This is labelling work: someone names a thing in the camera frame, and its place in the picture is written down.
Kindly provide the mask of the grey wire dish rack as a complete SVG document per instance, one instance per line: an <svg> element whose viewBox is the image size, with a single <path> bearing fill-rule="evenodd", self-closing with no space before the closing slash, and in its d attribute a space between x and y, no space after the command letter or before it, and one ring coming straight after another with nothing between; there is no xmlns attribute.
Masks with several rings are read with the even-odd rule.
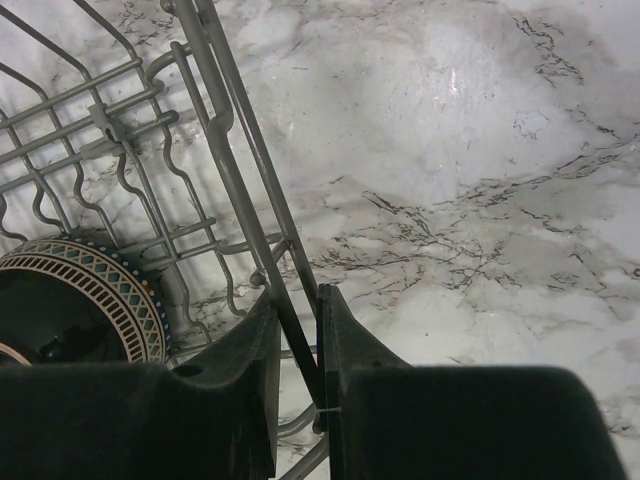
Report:
<svg viewBox="0 0 640 480"><path fill-rule="evenodd" d="M1 5L1 257L81 236L153 283L169 321L162 364L1 364L5 479L182 478L172 371L266 294L280 367L313 365L280 266L317 288L220 24L177 3L187 36L135 41L128 1Z"/></svg>

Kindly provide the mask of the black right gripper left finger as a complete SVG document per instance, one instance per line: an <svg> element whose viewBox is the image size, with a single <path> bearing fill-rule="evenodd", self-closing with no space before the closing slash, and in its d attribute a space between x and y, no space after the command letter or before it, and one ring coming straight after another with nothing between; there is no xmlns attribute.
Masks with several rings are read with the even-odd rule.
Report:
<svg viewBox="0 0 640 480"><path fill-rule="evenodd" d="M182 478L275 475L281 333L266 294L222 338L172 371Z"/></svg>

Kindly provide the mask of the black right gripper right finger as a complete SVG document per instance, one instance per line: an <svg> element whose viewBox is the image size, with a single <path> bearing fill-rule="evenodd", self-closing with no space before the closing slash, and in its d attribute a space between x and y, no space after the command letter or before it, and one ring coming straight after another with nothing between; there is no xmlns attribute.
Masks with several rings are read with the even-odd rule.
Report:
<svg viewBox="0 0 640 480"><path fill-rule="evenodd" d="M341 403L352 371L364 368L406 367L361 325L338 287L322 284L317 297L317 359L322 380L317 430L328 447L330 477L345 477Z"/></svg>

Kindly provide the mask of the dark brown bowl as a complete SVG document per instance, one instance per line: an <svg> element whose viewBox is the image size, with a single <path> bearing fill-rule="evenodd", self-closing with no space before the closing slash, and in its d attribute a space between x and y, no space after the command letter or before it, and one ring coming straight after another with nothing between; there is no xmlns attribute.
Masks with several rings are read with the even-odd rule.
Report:
<svg viewBox="0 0 640 480"><path fill-rule="evenodd" d="M81 236L32 240L1 257L1 364L162 364L171 332L153 283Z"/></svg>

